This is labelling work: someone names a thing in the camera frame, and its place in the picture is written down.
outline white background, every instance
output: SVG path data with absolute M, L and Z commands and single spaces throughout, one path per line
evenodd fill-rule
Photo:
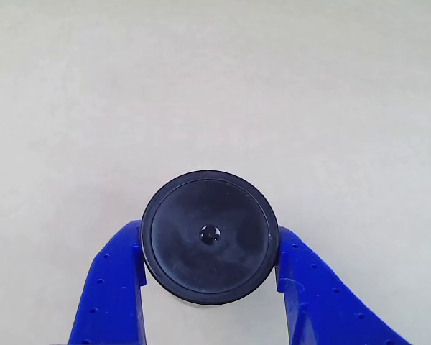
M 431 344 L 431 0 L 0 1 L 0 344 L 66 342 L 98 250 L 204 168 Z M 287 343 L 272 276 L 143 297 L 151 345 Z

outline black cap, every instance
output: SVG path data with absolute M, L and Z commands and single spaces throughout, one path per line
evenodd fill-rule
M 215 305 L 254 291 L 271 272 L 279 245 L 265 197 L 226 172 L 189 172 L 164 185 L 141 224 L 145 262 L 165 289 Z

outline blue clamp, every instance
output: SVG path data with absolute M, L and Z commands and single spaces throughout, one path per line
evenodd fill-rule
M 69 344 L 145 345 L 140 287 L 146 284 L 140 221 L 96 255 Z M 294 233 L 280 226 L 277 289 L 284 293 L 291 345 L 408 344 L 370 311 Z

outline round black lid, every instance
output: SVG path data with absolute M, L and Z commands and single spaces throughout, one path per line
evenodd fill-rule
M 251 184 L 226 172 L 189 172 L 163 186 L 141 224 L 145 262 L 172 294 L 229 303 L 254 291 L 275 263 L 279 229 Z

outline black rim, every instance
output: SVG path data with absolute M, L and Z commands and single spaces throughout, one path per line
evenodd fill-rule
M 242 189 L 244 192 L 248 193 L 257 202 L 258 206 L 263 212 L 268 226 L 269 238 L 267 253 L 265 255 L 264 261 L 262 262 L 258 270 L 251 276 L 249 280 L 247 280 L 241 286 L 221 293 L 202 293 L 190 290 L 186 287 L 179 285 L 164 272 L 159 262 L 157 261 L 157 258 L 155 257 L 152 248 L 152 223 L 154 220 L 155 213 L 157 212 L 157 209 L 159 208 L 160 204 L 175 189 L 187 183 L 199 180 L 223 181 L 235 185 L 236 187 Z M 153 196 L 145 209 L 144 215 L 142 217 L 140 237 L 145 263 L 153 277 L 157 280 L 157 282 L 173 295 L 176 295 L 183 300 L 203 305 L 218 305 L 230 303 L 248 295 L 256 288 L 258 288 L 258 286 L 263 283 L 263 281 L 272 271 L 272 268 L 276 261 L 277 250 L 279 246 L 279 229 L 277 220 L 272 210 L 272 207 L 269 205 L 266 198 L 247 181 L 235 175 L 215 170 L 201 170 L 192 173 L 189 172 L 175 178 L 174 180 L 171 180 L 166 185 L 161 187 L 158 192 Z

